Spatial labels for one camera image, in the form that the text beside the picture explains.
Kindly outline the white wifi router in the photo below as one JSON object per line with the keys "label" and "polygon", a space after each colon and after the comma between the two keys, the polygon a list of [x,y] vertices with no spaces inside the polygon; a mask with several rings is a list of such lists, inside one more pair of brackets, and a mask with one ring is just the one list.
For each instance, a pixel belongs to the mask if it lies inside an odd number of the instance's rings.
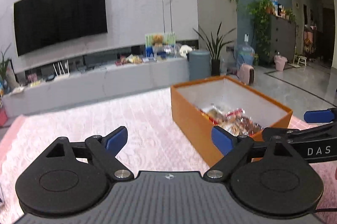
{"label": "white wifi router", "polygon": [[69,71],[68,60],[64,64],[62,64],[61,61],[58,61],[57,63],[53,63],[52,66],[53,66],[53,69],[54,69],[54,72],[55,72],[54,81],[69,78],[70,71]]}

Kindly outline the grey tv console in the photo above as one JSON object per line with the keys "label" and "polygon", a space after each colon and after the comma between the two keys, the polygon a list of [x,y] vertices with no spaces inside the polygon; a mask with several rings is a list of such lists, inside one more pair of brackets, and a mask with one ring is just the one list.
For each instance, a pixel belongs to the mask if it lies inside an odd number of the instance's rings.
{"label": "grey tv console", "polygon": [[26,87],[20,93],[5,95],[2,102],[8,117],[33,115],[165,88],[188,80],[189,63],[183,57],[143,64],[113,64]]}

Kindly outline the grey cabinet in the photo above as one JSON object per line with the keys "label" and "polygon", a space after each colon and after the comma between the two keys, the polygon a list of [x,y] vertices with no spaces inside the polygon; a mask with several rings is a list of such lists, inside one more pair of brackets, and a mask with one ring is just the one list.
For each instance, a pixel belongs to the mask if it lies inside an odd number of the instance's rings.
{"label": "grey cabinet", "polygon": [[288,62],[295,54],[296,25],[286,19],[270,15],[270,60],[280,53]]}

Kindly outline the orange cardboard box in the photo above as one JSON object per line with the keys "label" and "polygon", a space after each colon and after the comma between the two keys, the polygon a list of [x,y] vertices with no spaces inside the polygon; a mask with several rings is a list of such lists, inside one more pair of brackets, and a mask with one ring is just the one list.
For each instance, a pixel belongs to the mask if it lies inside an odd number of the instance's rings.
{"label": "orange cardboard box", "polygon": [[228,76],[210,77],[172,85],[172,117],[208,166],[222,154],[211,139],[211,129],[220,124],[238,134],[248,132],[262,141],[256,130],[287,128],[291,108]]}

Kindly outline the pink space heater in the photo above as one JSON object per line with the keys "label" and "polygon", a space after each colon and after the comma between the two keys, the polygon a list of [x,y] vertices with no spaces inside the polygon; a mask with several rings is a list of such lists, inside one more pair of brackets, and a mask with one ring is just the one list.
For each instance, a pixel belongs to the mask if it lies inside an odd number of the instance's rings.
{"label": "pink space heater", "polygon": [[237,72],[237,77],[246,85],[252,85],[255,80],[255,70],[249,64],[242,64]]}

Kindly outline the black wall television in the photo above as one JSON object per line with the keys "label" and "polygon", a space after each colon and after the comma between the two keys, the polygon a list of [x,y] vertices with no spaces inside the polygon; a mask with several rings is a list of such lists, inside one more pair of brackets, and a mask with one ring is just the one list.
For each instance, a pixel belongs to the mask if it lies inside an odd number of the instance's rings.
{"label": "black wall television", "polygon": [[106,0],[20,0],[14,3],[18,56],[64,41],[107,33]]}

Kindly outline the pink storage box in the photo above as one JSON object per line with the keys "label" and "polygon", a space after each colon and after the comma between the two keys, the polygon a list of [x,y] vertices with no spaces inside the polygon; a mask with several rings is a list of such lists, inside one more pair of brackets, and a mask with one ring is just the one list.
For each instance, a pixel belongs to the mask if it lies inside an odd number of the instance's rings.
{"label": "pink storage box", "polygon": [[7,122],[8,117],[4,108],[0,109],[0,127],[3,127]]}

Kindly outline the snack pile on console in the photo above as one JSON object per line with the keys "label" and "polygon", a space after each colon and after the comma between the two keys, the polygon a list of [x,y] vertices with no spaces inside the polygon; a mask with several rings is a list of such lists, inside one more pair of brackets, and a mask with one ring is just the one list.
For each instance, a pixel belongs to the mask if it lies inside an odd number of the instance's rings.
{"label": "snack pile on console", "polygon": [[142,64],[143,60],[141,57],[137,55],[129,55],[127,57],[120,56],[120,58],[115,62],[117,66],[126,65],[126,64]]}

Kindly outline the pink bucket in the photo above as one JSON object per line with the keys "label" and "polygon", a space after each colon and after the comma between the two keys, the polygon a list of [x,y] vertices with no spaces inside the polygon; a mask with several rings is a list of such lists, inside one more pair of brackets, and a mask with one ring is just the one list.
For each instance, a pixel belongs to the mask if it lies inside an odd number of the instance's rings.
{"label": "pink bucket", "polygon": [[287,58],[282,56],[280,52],[274,56],[275,69],[277,71],[283,71],[287,63]]}

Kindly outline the left potted plant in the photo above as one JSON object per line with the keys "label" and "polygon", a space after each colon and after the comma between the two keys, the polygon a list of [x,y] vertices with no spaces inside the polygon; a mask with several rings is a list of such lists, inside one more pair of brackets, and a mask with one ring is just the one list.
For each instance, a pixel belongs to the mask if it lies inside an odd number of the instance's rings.
{"label": "left potted plant", "polygon": [[11,44],[9,44],[7,46],[7,48],[5,49],[5,51],[1,50],[1,85],[3,87],[3,94],[7,94],[8,92],[8,83],[6,80],[6,72],[7,72],[7,68],[8,65],[10,64],[11,59],[9,57],[6,57],[6,53],[9,50]]}

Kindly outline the teddy bear gift box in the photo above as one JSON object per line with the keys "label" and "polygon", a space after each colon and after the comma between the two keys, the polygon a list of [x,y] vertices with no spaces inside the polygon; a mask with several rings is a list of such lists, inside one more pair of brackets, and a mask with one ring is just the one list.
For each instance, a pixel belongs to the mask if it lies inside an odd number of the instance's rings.
{"label": "teddy bear gift box", "polygon": [[145,56],[147,58],[165,59],[176,55],[176,34],[149,33],[145,35]]}

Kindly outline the red meat snack packet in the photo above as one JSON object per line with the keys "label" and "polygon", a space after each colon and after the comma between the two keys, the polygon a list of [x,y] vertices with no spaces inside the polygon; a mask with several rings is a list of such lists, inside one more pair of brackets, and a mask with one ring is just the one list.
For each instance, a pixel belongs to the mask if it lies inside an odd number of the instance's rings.
{"label": "red meat snack packet", "polygon": [[241,134],[244,135],[252,136],[263,129],[263,127],[260,126],[258,123],[253,122],[251,118],[247,118],[245,116],[237,119],[237,122],[241,130]]}

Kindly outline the peanut snack bag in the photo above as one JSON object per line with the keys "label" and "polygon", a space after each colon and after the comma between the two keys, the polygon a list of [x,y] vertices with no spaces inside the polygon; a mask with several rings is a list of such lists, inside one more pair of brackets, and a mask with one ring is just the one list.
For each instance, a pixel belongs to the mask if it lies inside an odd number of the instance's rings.
{"label": "peanut snack bag", "polygon": [[210,120],[214,125],[219,126],[234,123],[237,118],[235,115],[227,115],[214,105],[210,105],[206,108],[200,109],[199,111],[203,117]]}

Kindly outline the climbing green plant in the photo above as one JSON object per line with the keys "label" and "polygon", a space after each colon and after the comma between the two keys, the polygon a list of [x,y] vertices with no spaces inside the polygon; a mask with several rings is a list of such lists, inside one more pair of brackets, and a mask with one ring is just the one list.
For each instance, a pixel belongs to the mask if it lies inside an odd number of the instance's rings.
{"label": "climbing green plant", "polygon": [[271,0],[254,0],[247,6],[253,21],[255,52],[258,55],[258,63],[261,66],[267,66],[271,62],[270,24],[271,11],[273,9]]}

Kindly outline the white lace tablecloth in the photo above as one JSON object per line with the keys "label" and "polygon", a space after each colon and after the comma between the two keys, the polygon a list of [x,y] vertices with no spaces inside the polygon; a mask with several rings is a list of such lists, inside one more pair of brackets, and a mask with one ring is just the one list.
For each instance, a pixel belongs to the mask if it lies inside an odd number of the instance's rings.
{"label": "white lace tablecloth", "polygon": [[169,88],[44,113],[18,116],[1,141],[1,222],[22,216],[15,193],[19,175],[58,137],[82,142],[108,135],[118,127],[128,131],[126,146],[117,157],[134,174],[141,170],[199,171],[208,165],[188,141],[171,115]]}

